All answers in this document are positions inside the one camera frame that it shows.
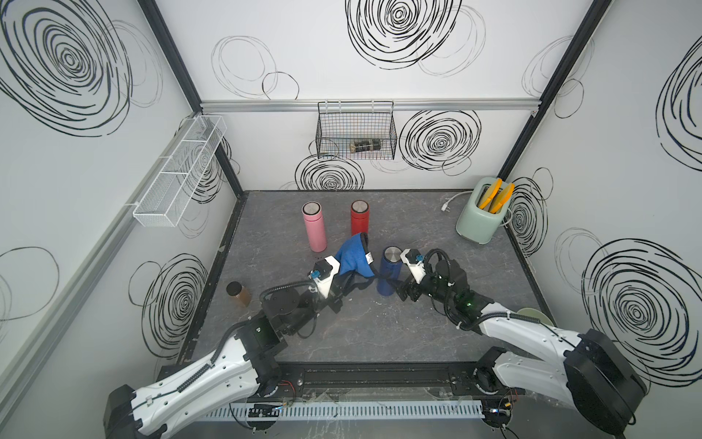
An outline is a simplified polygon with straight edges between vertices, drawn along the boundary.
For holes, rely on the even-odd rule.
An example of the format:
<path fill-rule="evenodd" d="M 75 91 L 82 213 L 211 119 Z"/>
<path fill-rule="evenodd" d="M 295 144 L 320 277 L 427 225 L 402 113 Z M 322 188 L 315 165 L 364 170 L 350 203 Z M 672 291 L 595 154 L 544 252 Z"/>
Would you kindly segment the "blue cloth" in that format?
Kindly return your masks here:
<path fill-rule="evenodd" d="M 369 251 L 369 236 L 365 232 L 357 233 L 345 241 L 335 259 L 339 263 L 338 275 L 354 273 L 364 278 L 376 276 L 372 265 L 373 257 Z"/>

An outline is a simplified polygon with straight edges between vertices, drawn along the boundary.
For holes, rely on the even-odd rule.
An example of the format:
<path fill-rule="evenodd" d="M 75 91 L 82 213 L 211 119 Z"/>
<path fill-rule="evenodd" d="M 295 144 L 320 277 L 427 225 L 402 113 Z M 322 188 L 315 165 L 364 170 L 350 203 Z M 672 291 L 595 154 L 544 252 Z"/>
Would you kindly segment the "blue thermos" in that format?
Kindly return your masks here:
<path fill-rule="evenodd" d="M 397 246 L 389 246 L 383 251 L 377 283 L 377 291 L 381 296 L 392 296 L 400 286 L 400 255 L 401 250 Z"/>

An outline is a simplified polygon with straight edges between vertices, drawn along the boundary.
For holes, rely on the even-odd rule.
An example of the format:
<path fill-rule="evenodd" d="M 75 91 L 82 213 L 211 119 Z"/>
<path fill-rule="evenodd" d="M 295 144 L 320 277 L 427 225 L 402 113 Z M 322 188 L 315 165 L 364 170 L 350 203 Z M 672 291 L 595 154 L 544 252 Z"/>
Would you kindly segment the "red thermos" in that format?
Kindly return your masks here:
<path fill-rule="evenodd" d="M 363 199 L 357 199 L 352 202 L 350 207 L 352 235 L 369 232 L 369 215 L 370 208 L 369 203 L 367 203 L 367 201 Z"/>

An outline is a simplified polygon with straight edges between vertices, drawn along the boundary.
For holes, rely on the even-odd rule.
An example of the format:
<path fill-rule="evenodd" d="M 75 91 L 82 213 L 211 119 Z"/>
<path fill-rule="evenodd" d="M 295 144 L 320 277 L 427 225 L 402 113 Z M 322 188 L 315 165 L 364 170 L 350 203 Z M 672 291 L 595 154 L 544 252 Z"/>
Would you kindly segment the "pink thermos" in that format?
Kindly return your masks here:
<path fill-rule="evenodd" d="M 323 252 L 327 248 L 327 234 L 321 205 L 315 201 L 307 202 L 302 207 L 302 213 L 311 250 Z"/>

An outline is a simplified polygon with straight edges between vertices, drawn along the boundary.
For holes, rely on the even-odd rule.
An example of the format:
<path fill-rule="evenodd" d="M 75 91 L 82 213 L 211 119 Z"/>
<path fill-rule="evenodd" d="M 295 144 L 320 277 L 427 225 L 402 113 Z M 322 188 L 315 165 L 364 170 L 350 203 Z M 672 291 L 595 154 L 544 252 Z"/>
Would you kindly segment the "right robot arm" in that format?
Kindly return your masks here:
<path fill-rule="evenodd" d="M 457 261 L 441 249 L 400 252 L 409 277 L 398 287 L 401 299 L 428 296 L 457 330 L 501 340 L 516 352 L 493 348 L 476 365 L 477 387 L 486 394 L 522 388 L 575 409 L 599 430 L 620 437 L 637 422 L 646 395 L 637 372 L 614 342 L 596 329 L 560 329 L 525 316 L 471 289 Z"/>

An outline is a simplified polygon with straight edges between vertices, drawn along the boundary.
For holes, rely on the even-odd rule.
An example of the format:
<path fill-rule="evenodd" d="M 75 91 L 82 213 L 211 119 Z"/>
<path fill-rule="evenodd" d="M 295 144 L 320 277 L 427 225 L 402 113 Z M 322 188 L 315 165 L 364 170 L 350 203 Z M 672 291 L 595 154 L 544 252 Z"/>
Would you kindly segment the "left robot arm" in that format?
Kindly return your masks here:
<path fill-rule="evenodd" d="M 268 394 L 281 381 L 275 357 L 292 335 L 326 307 L 374 279 L 356 273 L 315 276 L 277 285 L 261 293 L 261 312 L 229 327 L 214 351 L 180 371 L 133 389 L 112 391 L 103 417 L 108 438 L 171 438 L 203 416 L 231 402 Z"/>

